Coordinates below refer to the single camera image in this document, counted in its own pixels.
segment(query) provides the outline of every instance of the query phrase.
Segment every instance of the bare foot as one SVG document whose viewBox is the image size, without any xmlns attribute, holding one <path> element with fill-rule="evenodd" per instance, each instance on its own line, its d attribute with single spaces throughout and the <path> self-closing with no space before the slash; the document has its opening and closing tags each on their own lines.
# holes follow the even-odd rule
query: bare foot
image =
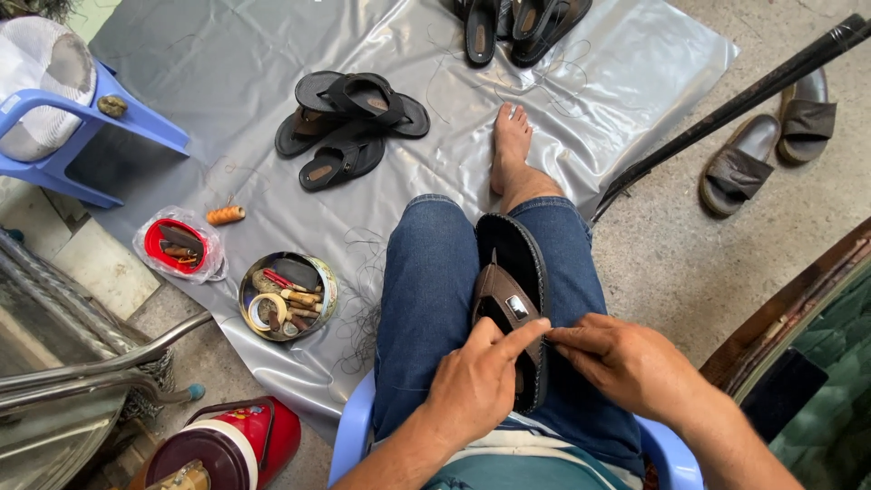
<svg viewBox="0 0 871 490">
<path fill-rule="evenodd" d="M 525 166 L 526 155 L 530 153 L 532 128 L 526 122 L 526 111 L 518 105 L 511 114 L 511 103 L 499 107 L 496 122 L 493 124 L 493 139 L 496 141 L 496 154 L 493 156 L 493 172 L 490 186 L 493 192 L 502 195 L 505 190 L 504 176 L 512 167 Z"/>
</svg>

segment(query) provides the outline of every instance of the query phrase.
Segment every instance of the hand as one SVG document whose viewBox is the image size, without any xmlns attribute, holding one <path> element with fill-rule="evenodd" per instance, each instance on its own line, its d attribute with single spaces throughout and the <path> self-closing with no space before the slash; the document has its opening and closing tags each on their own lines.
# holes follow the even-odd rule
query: hand
<svg viewBox="0 0 871 490">
<path fill-rule="evenodd" d="M 668 339 L 641 325 L 590 313 L 545 335 L 614 403 L 672 429 L 723 398 Z"/>
<path fill-rule="evenodd" d="M 482 318 L 466 344 L 439 363 L 419 408 L 433 434 L 458 451 L 505 420 L 514 406 L 514 362 L 548 330 L 550 321 L 542 319 L 506 336 L 493 320 Z"/>
</svg>

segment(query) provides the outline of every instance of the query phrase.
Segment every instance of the jeans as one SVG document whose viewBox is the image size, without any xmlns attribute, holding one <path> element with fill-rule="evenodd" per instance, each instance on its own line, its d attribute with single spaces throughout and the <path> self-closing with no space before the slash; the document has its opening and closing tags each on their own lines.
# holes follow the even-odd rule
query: jeans
<svg viewBox="0 0 871 490">
<path fill-rule="evenodd" d="M 509 215 L 535 237 L 550 285 L 550 322 L 571 327 L 588 312 L 605 314 L 591 257 L 591 232 L 564 197 L 523 202 Z M 375 440 L 392 433 L 423 403 L 442 357 L 471 332 L 475 279 L 481 270 L 475 230 L 443 195 L 405 208 L 387 247 L 381 323 L 375 351 Z M 644 475 L 638 425 L 555 350 L 544 404 L 527 417 L 596 459 Z"/>
</svg>

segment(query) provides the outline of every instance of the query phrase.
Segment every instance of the silver tarp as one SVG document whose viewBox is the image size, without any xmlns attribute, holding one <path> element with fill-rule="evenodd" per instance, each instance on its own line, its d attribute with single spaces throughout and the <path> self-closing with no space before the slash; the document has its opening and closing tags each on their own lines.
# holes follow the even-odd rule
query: silver tarp
<svg viewBox="0 0 871 490">
<path fill-rule="evenodd" d="M 504 44 L 490 66 L 470 69 L 462 45 L 450 0 L 124 0 L 91 42 L 134 96 L 191 136 L 185 159 L 105 128 L 74 173 L 126 205 L 94 216 L 129 247 L 164 206 L 205 213 L 230 196 L 244 206 L 244 221 L 219 229 L 228 278 L 170 281 L 214 314 L 257 380 L 326 440 L 371 365 L 361 326 L 377 313 L 383 253 L 405 204 L 440 193 L 471 220 L 496 209 L 490 132 L 504 100 L 522 103 L 535 128 L 529 163 L 589 217 L 614 177 L 690 112 L 738 52 L 661 0 L 596 0 L 529 70 L 509 63 Z M 312 152 L 282 160 L 273 137 L 296 108 L 296 82 L 318 70 L 383 75 L 427 108 L 429 135 L 389 140 L 371 174 L 307 194 L 298 172 Z M 296 343 L 256 337 L 237 308 L 248 266 L 280 250 L 320 257 L 341 281 L 336 317 Z"/>
</svg>

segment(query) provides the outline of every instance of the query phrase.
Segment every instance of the black flip-flop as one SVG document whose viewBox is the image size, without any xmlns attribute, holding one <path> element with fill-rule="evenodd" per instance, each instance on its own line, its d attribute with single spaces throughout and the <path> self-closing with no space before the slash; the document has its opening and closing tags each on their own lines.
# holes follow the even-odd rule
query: black flip-flop
<svg viewBox="0 0 871 490">
<path fill-rule="evenodd" d="M 837 104 L 828 101 L 826 73 L 812 71 L 783 91 L 780 121 L 783 136 L 777 145 L 780 156 L 799 165 L 818 158 L 834 134 Z"/>
<path fill-rule="evenodd" d="M 750 118 L 739 126 L 705 168 L 699 182 L 702 201 L 721 216 L 738 212 L 774 171 L 765 160 L 779 136 L 780 123 L 768 114 Z"/>
<path fill-rule="evenodd" d="M 296 112 L 287 116 L 275 132 L 275 151 L 285 158 L 295 157 L 345 123 L 346 120 L 297 107 Z"/>
<path fill-rule="evenodd" d="M 423 105 L 395 92 L 374 73 L 316 71 L 300 80 L 295 95 L 308 110 L 363 119 L 406 138 L 422 138 L 429 132 L 429 114 Z"/>
<path fill-rule="evenodd" d="M 547 268 L 530 231 L 509 216 L 490 213 L 478 220 L 475 235 L 478 260 L 487 265 L 475 283 L 472 323 L 488 316 L 507 335 L 549 317 Z M 517 357 L 515 412 L 529 413 L 544 403 L 549 348 L 542 336 Z"/>
<path fill-rule="evenodd" d="M 485 66 L 496 52 L 496 27 L 500 0 L 471 0 L 463 19 L 466 59 L 475 67 Z"/>
<path fill-rule="evenodd" d="M 511 62 L 520 68 L 534 66 L 554 44 L 586 17 L 592 5 L 592 0 L 557 0 L 544 23 L 541 37 L 515 42 L 511 48 Z"/>
<path fill-rule="evenodd" d="M 383 129 L 352 121 L 330 133 L 314 159 L 300 170 L 300 185 L 310 192 L 336 186 L 372 172 L 384 157 Z"/>
<path fill-rule="evenodd" d="M 556 5 L 557 0 L 514 0 L 514 29 L 511 31 L 514 40 L 538 40 Z"/>
</svg>

